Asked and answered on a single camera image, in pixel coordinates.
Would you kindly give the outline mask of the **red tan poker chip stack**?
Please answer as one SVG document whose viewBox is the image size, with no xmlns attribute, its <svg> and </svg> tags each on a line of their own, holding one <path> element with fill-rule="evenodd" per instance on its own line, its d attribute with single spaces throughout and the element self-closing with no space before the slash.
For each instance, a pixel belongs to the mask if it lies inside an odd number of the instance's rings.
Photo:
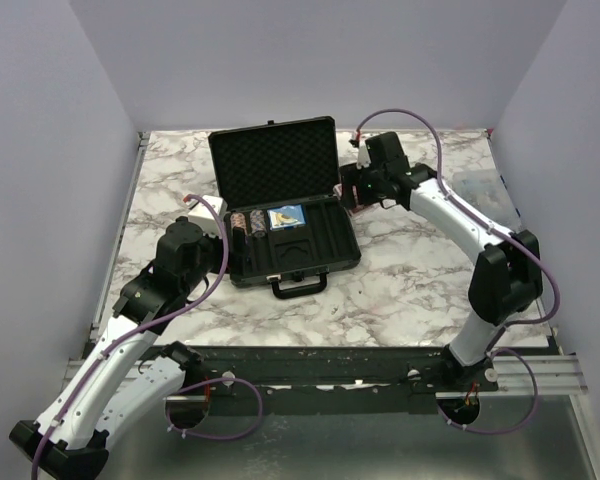
<svg viewBox="0 0 600 480">
<path fill-rule="evenodd" d="M 247 234 L 247 221 L 246 217 L 241 212 L 235 212 L 231 214 L 230 223 L 232 229 L 238 229 L 243 232 L 244 235 Z"/>
</svg>

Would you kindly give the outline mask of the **blue tan poker chip stack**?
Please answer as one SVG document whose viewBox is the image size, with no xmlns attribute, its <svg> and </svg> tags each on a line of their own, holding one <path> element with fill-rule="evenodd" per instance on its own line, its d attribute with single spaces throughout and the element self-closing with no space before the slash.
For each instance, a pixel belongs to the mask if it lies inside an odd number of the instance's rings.
<svg viewBox="0 0 600 480">
<path fill-rule="evenodd" d="M 251 234 L 255 238 L 264 238 L 267 235 L 266 218 L 263 210 L 250 212 Z"/>
</svg>

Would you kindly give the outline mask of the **blue playing card deck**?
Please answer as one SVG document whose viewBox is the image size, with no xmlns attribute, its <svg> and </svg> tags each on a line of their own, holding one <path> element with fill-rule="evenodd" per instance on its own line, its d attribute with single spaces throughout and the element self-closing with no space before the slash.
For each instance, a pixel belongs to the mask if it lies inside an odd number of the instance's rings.
<svg viewBox="0 0 600 480">
<path fill-rule="evenodd" d="M 286 230 L 306 225 L 303 206 L 284 205 L 267 210 L 271 231 Z"/>
</svg>

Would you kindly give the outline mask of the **black poker carrying case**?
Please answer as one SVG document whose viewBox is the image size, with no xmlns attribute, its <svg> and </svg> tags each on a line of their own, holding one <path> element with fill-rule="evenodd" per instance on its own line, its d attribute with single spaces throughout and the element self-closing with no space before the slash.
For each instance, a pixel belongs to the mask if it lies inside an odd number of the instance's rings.
<svg viewBox="0 0 600 480">
<path fill-rule="evenodd" d="M 219 196 L 227 204 L 231 283 L 269 285 L 286 300 L 324 291 L 327 276 L 361 252 L 339 182 L 330 116 L 215 131 L 208 136 Z"/>
</svg>

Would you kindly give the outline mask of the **red playing card deck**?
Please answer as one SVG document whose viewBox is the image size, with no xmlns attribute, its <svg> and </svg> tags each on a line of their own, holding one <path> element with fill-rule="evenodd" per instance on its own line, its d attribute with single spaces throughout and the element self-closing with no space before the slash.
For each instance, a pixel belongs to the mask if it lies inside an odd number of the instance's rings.
<svg viewBox="0 0 600 480">
<path fill-rule="evenodd" d="M 338 183 L 333 187 L 333 193 L 350 217 L 372 208 L 371 205 L 364 205 L 359 202 L 355 186 L 344 188 L 341 183 Z"/>
</svg>

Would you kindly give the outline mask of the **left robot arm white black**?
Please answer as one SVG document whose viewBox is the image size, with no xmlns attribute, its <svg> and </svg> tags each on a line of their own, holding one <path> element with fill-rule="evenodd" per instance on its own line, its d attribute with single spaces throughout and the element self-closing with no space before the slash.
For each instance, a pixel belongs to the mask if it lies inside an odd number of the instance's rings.
<svg viewBox="0 0 600 480">
<path fill-rule="evenodd" d="M 197 306 L 190 293 L 210 272 L 223 275 L 226 232 L 205 234 L 185 217 L 159 239 L 155 258 L 125 285 L 97 345 L 57 399 L 36 419 L 19 421 L 10 440 L 32 462 L 31 476 L 94 479 L 113 447 L 155 404 L 175 393 L 231 384 L 213 377 L 201 356 L 180 342 L 164 347 L 131 383 L 130 370 L 175 317 Z"/>
</svg>

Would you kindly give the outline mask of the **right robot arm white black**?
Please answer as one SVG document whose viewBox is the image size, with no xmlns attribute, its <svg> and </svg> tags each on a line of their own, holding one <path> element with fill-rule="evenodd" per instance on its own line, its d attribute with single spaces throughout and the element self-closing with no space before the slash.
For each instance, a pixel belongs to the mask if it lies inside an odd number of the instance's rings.
<svg viewBox="0 0 600 480">
<path fill-rule="evenodd" d="M 475 365 L 484 361 L 506 321 L 528 308 L 543 292 L 542 273 L 533 261 L 538 239 L 525 230 L 512 232 L 456 196 L 431 167 L 411 165 L 395 132 L 367 138 L 358 160 L 339 169 L 340 200 L 345 208 L 391 200 L 432 223 L 474 265 L 468 299 L 470 314 L 446 347 L 450 361 L 440 379 L 460 392 L 476 380 Z"/>
</svg>

